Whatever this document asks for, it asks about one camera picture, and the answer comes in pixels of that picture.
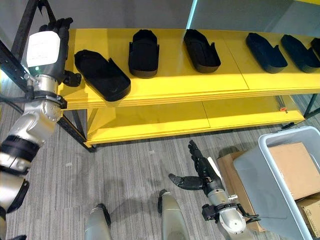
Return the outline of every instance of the gray wall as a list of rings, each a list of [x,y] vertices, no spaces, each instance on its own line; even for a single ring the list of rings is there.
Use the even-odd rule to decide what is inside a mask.
[[[49,0],[56,18],[72,28],[186,27],[192,0]],[[0,39],[11,48],[27,0],[0,0]],[[36,11],[31,27],[44,24]],[[293,0],[198,0],[195,29],[278,32],[320,36],[320,5]]]
[[[191,28],[320,36],[320,5],[294,0],[198,0]]]
[[[55,17],[72,28],[177,28],[187,25],[192,0],[49,0]],[[27,0],[0,0],[0,39],[11,48]],[[44,24],[39,11],[31,27]]]

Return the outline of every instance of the white label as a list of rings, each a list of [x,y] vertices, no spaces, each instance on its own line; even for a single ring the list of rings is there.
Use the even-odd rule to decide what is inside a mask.
[[[60,37],[54,31],[41,31],[29,37],[26,51],[28,67],[54,64],[58,60]]]

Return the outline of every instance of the yellow shelf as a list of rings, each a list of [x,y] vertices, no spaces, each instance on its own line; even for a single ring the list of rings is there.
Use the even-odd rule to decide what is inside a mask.
[[[247,90],[237,64],[219,31],[202,31],[215,42],[222,65],[209,74],[197,72],[190,61],[183,37],[184,29],[152,29],[157,36],[159,50],[158,72],[155,77],[141,79],[130,74],[128,67],[129,42],[138,29],[71,29],[66,68],[78,72],[74,54],[87,49],[99,52],[114,62],[131,79],[131,92],[115,103],[104,101],[83,80],[77,88],[61,84],[59,94],[68,102],[68,110],[92,107],[137,106],[158,104],[158,101],[197,101],[203,95],[217,92]]]
[[[302,121],[293,100],[283,99],[288,113],[273,96],[88,109],[86,144]]]
[[[272,45],[279,44],[288,62],[280,73],[264,72],[252,56],[245,39],[248,32],[200,30],[215,42],[221,59],[216,72],[197,72],[183,44],[184,29],[152,29],[160,44],[159,68],[155,77],[137,78],[128,68],[129,42],[138,29],[71,29],[66,69],[78,72],[73,55],[83,49],[112,57],[131,79],[131,92],[117,102],[107,102],[83,80],[79,87],[59,86],[68,102],[68,110],[103,107],[131,107],[199,102],[219,99],[320,92],[320,70],[301,72],[281,47],[282,34],[261,33]],[[312,37],[298,36],[306,46]]]
[[[238,67],[241,71],[245,82],[250,91],[292,91],[296,94],[301,94],[302,90],[310,90],[314,93],[320,89],[320,69],[314,73],[305,73],[299,70],[291,60],[285,49],[282,47],[281,38],[283,34],[278,33],[259,33],[265,37],[274,47],[279,45],[279,49],[286,59],[288,66],[283,71],[275,74],[265,72],[246,44],[248,32],[223,32],[224,40],[230,49]],[[313,37],[310,36],[295,36],[307,48]]]
[[[308,4],[320,5],[320,0],[295,0],[295,1],[304,2],[304,3],[308,3]]]

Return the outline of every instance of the brown cardboard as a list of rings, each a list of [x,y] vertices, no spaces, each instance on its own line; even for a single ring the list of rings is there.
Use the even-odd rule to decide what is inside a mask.
[[[320,192],[320,174],[302,142],[269,147],[295,200]]]
[[[230,153],[228,155],[218,158],[217,163],[229,195],[236,194],[238,196],[238,201],[241,203],[244,210],[251,215],[255,215],[255,211],[250,203],[246,190],[233,164],[234,159],[236,159],[243,153],[243,151]],[[257,221],[248,224],[247,227],[248,229],[257,232],[265,231],[265,229],[263,229]]]
[[[318,199],[318,200],[320,200],[320,192],[318,192],[316,194],[313,194],[313,195],[310,195],[307,198],[308,199]]]
[[[310,233],[320,237],[320,199],[309,199],[308,197],[297,203],[301,215]]]

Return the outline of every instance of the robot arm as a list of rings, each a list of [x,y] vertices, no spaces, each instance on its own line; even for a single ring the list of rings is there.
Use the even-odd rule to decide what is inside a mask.
[[[246,228],[244,216],[251,218],[250,223],[258,221],[258,216],[248,215],[240,204],[232,203],[225,192],[221,177],[218,175],[219,171],[213,160],[210,157],[205,158],[194,141],[191,140],[188,147],[198,176],[180,177],[170,173],[170,180],[185,190],[203,190],[211,204],[202,207],[203,218],[205,221],[215,220],[226,240],[253,239]]]
[[[79,75],[64,70],[72,21],[67,18],[51,22],[29,38],[27,63],[34,77],[26,74],[24,78],[30,92],[26,99],[11,98],[25,102],[24,112],[0,146],[0,240],[6,239],[6,214],[18,209],[27,194],[29,182],[23,176],[39,148],[54,132],[62,116],[61,109],[67,107],[67,102],[58,95],[58,85],[71,81],[76,86],[81,81],[81,75],[79,79]]]

